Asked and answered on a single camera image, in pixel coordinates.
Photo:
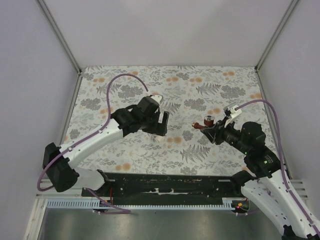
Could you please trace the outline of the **white pipe elbow fitting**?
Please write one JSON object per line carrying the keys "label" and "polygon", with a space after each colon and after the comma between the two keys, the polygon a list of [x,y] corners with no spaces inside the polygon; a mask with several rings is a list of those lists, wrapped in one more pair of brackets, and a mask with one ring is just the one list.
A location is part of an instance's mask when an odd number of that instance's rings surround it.
{"label": "white pipe elbow fitting", "polygon": [[155,141],[155,142],[162,142],[163,140],[165,139],[165,136],[160,136],[160,135],[154,135],[153,136],[153,140]]}

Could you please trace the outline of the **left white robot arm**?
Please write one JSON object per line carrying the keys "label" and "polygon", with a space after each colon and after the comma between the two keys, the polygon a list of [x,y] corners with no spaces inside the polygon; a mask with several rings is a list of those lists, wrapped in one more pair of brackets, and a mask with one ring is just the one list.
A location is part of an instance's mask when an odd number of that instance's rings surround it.
{"label": "left white robot arm", "polygon": [[162,95],[145,96],[138,104],[117,109],[106,124],[81,139],[60,146],[48,144],[44,150],[42,174],[48,176],[51,187],[58,193],[80,187],[106,196],[110,192],[108,177],[101,170],[79,168],[79,164],[102,147],[138,131],[165,136],[170,114],[160,111],[162,101]]}

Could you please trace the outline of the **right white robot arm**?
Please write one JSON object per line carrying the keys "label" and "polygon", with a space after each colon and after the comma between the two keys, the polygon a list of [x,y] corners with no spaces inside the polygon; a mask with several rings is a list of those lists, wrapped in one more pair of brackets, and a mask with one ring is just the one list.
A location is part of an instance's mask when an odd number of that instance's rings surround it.
{"label": "right white robot arm", "polygon": [[216,145],[227,143],[245,155],[249,171],[232,176],[229,191],[250,199],[274,224],[283,240],[318,240],[320,221],[308,209],[288,177],[279,158],[265,145],[260,124],[246,122],[240,130],[219,120],[202,127],[201,133]]}

